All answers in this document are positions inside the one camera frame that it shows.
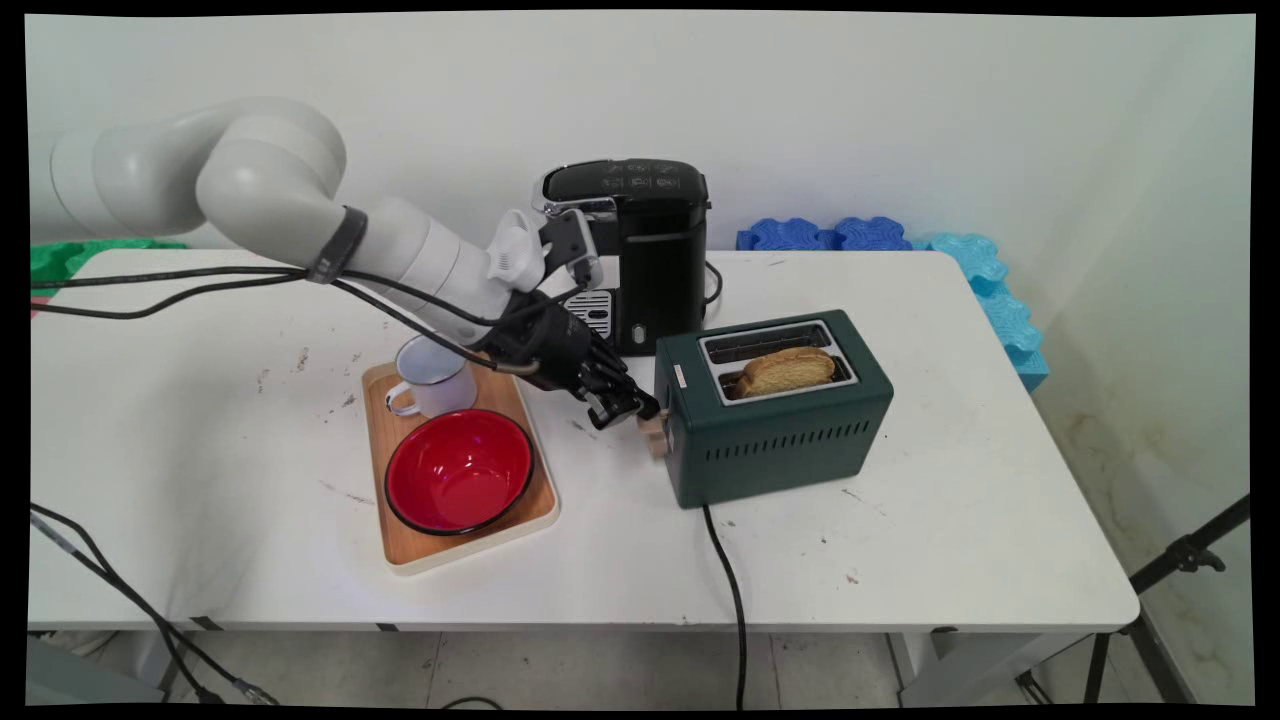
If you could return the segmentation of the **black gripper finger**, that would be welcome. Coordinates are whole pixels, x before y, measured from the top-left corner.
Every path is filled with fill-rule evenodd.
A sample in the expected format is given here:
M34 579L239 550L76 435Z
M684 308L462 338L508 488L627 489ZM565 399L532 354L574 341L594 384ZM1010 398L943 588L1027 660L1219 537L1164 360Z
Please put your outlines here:
M657 398L639 387L609 345L591 347L591 382L594 421L622 421L631 416L649 421L660 413Z
M582 401L588 405L588 418L604 430L646 409L646 393L628 375L607 372L582 373Z

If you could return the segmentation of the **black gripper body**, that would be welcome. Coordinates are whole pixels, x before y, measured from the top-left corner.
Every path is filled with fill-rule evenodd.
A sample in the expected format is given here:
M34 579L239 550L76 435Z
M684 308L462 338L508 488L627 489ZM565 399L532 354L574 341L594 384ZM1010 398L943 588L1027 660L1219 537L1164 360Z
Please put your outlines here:
M524 377L529 384L576 397L611 386L600 336L545 293L513 293L500 319L488 332L488 356L507 365L536 364Z

